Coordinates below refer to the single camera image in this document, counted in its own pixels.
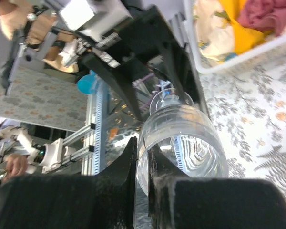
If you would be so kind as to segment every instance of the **water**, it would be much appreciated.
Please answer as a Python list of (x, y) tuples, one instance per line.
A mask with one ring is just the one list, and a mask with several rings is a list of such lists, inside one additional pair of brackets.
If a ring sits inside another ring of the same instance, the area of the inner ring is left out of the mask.
[[(190, 135), (167, 138), (158, 143), (163, 154), (190, 177), (226, 177), (226, 158), (207, 142)], [(147, 151), (138, 163), (138, 180), (144, 193), (148, 193)]]

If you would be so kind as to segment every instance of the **hand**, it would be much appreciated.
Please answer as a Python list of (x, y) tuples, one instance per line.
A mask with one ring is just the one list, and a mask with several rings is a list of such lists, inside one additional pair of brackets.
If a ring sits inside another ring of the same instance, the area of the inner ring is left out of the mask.
[(11, 177), (23, 175), (28, 168), (27, 158), (20, 154), (10, 154), (5, 161), (7, 161), (5, 168), (7, 175), (3, 179), (3, 182)]

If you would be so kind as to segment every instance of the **white plastic basket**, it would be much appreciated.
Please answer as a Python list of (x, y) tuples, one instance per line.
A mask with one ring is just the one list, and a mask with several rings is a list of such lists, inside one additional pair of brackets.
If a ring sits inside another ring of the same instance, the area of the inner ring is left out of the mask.
[(233, 59), (212, 67), (209, 61), (200, 54), (195, 29), (193, 27), (192, 9), (195, 0), (184, 0), (186, 32), (194, 56), (196, 69), (201, 74), (228, 73), (239, 74), (254, 67), (286, 55), (286, 35), (255, 47)]

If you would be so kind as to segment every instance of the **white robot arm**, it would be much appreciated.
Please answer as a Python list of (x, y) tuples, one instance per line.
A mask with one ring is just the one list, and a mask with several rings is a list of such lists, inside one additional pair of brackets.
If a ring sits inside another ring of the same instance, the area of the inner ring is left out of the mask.
[(61, 138), (51, 144), (35, 144), (27, 129), (23, 127), (8, 126), (0, 131), (0, 137), (18, 141), (28, 152), (28, 163), (43, 166), (43, 173), (59, 168), (62, 157), (75, 152), (74, 148), (64, 147)]
[[(57, 0), (45, 0), (44, 4), (53, 7), (57, 2)], [(131, 18), (129, 11), (120, 0), (70, 0), (56, 10), (70, 30), (79, 30), (79, 33), (98, 43), (96, 45), (98, 50), (117, 42), (119, 37), (114, 32), (114, 27)], [(87, 49), (89, 49), (88, 43), (78, 38), (71, 46), (65, 46), (60, 53), (62, 64), (68, 67), (77, 62), (79, 56)]]

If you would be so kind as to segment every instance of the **floral tablecloth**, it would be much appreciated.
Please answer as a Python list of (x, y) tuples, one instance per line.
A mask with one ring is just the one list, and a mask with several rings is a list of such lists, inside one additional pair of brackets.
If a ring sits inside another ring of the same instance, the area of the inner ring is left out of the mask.
[[(241, 75), (200, 80), (229, 176), (267, 179), (286, 198), (286, 57)], [(151, 228), (148, 199), (139, 187), (136, 208), (137, 228)]]
[(51, 128), (83, 127), (87, 96), (74, 83), (19, 67), (9, 96), (0, 85), (0, 117)]

